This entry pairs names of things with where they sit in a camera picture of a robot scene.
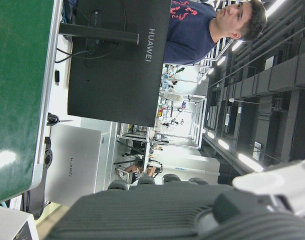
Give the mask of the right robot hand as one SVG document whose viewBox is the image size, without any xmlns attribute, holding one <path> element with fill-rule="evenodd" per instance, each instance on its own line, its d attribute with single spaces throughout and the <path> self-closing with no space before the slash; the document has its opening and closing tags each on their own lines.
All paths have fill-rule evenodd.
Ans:
<svg viewBox="0 0 305 240">
<path fill-rule="evenodd" d="M 305 159 L 235 177 L 231 185 L 166 174 L 77 200 L 49 240 L 305 240 Z"/>
</svg>

